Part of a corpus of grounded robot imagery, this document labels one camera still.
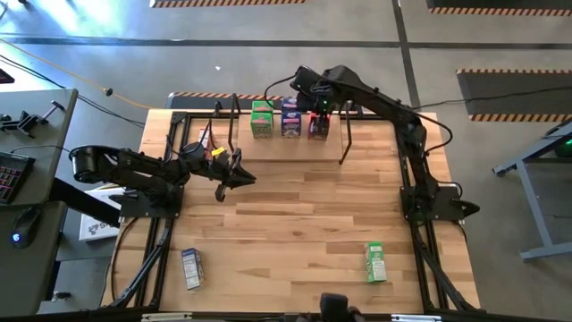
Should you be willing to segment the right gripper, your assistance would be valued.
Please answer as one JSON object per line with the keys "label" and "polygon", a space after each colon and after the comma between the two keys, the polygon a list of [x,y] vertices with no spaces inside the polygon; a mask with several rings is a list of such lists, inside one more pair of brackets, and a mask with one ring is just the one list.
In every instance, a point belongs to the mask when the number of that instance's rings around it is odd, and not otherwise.
{"label": "right gripper", "polygon": [[324,131],[329,131],[331,113],[336,107],[333,93],[330,90],[299,91],[297,94],[297,108],[301,112],[310,112],[308,116],[308,129],[313,130],[315,114],[325,114]]}

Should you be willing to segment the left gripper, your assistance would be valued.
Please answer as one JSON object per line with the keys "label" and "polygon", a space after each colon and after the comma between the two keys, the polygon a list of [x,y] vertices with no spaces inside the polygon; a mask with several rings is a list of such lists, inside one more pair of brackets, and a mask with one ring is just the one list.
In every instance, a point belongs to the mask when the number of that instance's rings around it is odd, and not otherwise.
{"label": "left gripper", "polygon": [[[252,173],[242,167],[242,151],[240,148],[236,148],[232,155],[227,150],[215,153],[207,150],[204,153],[204,157],[206,160],[204,176],[221,182],[215,190],[217,201],[224,201],[227,189],[233,190],[254,184],[257,179]],[[231,173],[238,177],[229,178]]]}

